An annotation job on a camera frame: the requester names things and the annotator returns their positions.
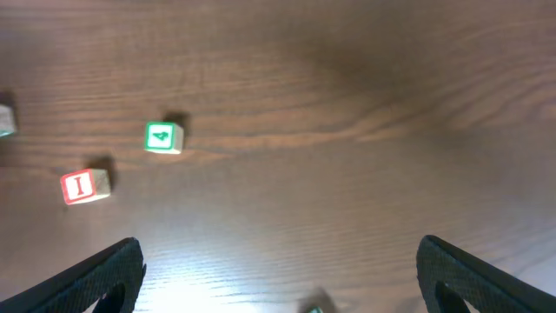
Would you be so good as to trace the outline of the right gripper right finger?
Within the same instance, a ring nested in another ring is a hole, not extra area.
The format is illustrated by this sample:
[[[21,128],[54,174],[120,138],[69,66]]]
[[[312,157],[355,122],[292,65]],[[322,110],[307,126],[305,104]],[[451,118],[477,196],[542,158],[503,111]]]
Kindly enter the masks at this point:
[[[427,235],[416,254],[417,278],[433,313],[555,311],[555,297],[440,239]]]

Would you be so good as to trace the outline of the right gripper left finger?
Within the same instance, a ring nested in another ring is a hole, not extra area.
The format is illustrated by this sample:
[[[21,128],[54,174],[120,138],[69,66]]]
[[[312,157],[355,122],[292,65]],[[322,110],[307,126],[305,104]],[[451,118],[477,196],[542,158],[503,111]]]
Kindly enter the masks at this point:
[[[131,312],[146,272],[134,237],[1,302],[2,312]]]

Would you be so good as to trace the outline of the red letter I block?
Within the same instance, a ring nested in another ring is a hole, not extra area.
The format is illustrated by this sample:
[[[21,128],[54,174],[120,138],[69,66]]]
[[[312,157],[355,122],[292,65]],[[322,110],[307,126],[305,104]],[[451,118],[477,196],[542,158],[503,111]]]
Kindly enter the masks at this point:
[[[60,178],[64,202],[68,205],[89,203],[110,196],[109,173],[102,169],[84,169]]]

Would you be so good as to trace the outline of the red letter A block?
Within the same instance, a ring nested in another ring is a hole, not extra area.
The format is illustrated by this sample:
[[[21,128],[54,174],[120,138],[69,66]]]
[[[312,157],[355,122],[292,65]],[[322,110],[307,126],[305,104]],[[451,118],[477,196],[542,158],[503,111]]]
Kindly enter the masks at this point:
[[[320,306],[310,306],[303,313],[324,313],[324,310]]]

